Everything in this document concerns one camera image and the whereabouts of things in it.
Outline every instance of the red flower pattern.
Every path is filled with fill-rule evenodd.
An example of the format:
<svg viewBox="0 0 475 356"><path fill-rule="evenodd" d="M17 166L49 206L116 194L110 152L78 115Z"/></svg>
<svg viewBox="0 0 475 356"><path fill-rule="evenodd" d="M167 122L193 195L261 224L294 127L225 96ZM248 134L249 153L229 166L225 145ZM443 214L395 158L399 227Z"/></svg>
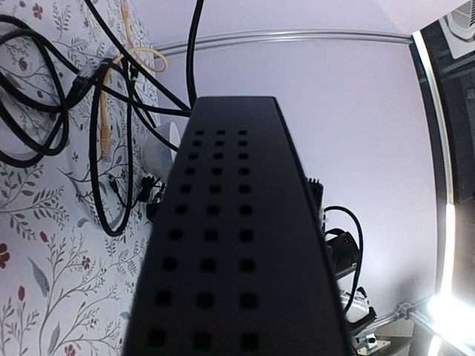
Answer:
<svg viewBox="0 0 475 356"><path fill-rule="evenodd" d="M43 7L39 6L38 3L35 3L35 6L32 7L33 9L33 16L35 16L38 20L42 19Z"/></svg>
<svg viewBox="0 0 475 356"><path fill-rule="evenodd" d="M66 356L76 356L76 350L72 345L65 347L65 354Z"/></svg>
<svg viewBox="0 0 475 356"><path fill-rule="evenodd" d="M81 265L82 267L84 267L84 269L89 269L91 267L89 263L91 263L91 260L89 260L89 257L82 256Z"/></svg>
<svg viewBox="0 0 475 356"><path fill-rule="evenodd" d="M18 288L18 299L20 299L20 302L22 302L24 299L24 286L20 286L20 288Z"/></svg>
<svg viewBox="0 0 475 356"><path fill-rule="evenodd" d="M18 61L18 66L24 72L28 69L28 63L24 60L24 57L20 58L20 60Z"/></svg>
<svg viewBox="0 0 475 356"><path fill-rule="evenodd" d="M46 234L43 231L39 233L39 236L41 237L44 243L48 242L48 236L46 236Z"/></svg>
<svg viewBox="0 0 475 356"><path fill-rule="evenodd" d="M10 259L10 254L7 252L7 244L0 243L0 268L4 269L7 261Z"/></svg>

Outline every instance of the wallpaper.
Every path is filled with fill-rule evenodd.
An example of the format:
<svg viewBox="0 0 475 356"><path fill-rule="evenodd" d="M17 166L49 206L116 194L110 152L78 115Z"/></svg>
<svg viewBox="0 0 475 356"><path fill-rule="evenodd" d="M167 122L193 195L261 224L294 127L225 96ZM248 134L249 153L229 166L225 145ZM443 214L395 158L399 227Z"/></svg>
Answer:
<svg viewBox="0 0 475 356"><path fill-rule="evenodd" d="M120 2L96 0L95 5L125 44ZM150 47L130 0L129 6L135 46ZM0 13L27 22L77 67L118 54L82 0L0 0ZM0 24L0 34L11 28ZM153 63L150 55L142 57ZM67 91L74 75L58 62L55 66ZM57 102L47 68L29 39L0 46L0 70L29 96ZM125 87L115 75L111 86ZM155 87L142 77L137 90L145 102L156 104ZM60 155L28 169L0 163L0 356L120 355L151 225L139 203L121 237L109 237L99 227L88 164L91 94L70 111L71 132ZM20 105L3 90L0 97L32 137L45 138L55 115ZM99 179L109 221L120 219L123 208L106 177L117 178L123 196L128 179L125 112L126 105L108 96L113 149L110 162L99 159ZM139 147L147 133L136 117L133 122L135 197L144 176ZM28 155L1 120L0 149Z"/></svg>

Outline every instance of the white wall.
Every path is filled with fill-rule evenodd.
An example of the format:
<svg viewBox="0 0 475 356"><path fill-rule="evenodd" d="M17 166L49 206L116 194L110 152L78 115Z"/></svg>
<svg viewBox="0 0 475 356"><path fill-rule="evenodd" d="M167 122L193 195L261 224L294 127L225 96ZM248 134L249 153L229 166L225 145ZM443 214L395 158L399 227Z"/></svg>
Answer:
<svg viewBox="0 0 475 356"><path fill-rule="evenodd" d="M467 0L205 0L199 36L270 29L351 29L411 34ZM195 0L139 0L157 45L188 38Z"/></svg>
<svg viewBox="0 0 475 356"><path fill-rule="evenodd" d="M187 102L184 73L177 56L159 78ZM433 167L407 46L322 40L210 50L196 53L196 81L200 96L278 98L307 175L324 184L325 205L347 206L361 220L360 284L379 314L433 291ZM163 97L160 104L173 108ZM330 219L356 235L348 218Z"/></svg>

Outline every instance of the white cylinder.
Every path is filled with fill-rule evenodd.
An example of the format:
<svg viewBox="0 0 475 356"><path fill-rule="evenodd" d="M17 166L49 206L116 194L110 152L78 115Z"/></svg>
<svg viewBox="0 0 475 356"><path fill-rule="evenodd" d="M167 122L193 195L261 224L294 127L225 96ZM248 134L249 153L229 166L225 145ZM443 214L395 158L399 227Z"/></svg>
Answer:
<svg viewBox="0 0 475 356"><path fill-rule="evenodd" d="M177 147L180 146L180 135L174 122L160 125L155 130L171 144ZM166 183L176 155L175 151L166 147L158 138L151 134L142 146L143 169Z"/></svg>

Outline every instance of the plug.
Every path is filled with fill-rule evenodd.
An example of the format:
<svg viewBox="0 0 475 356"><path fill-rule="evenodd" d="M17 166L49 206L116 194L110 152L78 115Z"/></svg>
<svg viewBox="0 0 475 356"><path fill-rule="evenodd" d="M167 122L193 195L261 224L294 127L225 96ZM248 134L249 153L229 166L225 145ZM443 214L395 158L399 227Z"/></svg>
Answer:
<svg viewBox="0 0 475 356"><path fill-rule="evenodd" d="M114 176L111 174L108 175L109 185L114 193L119 193L119 186Z"/></svg>

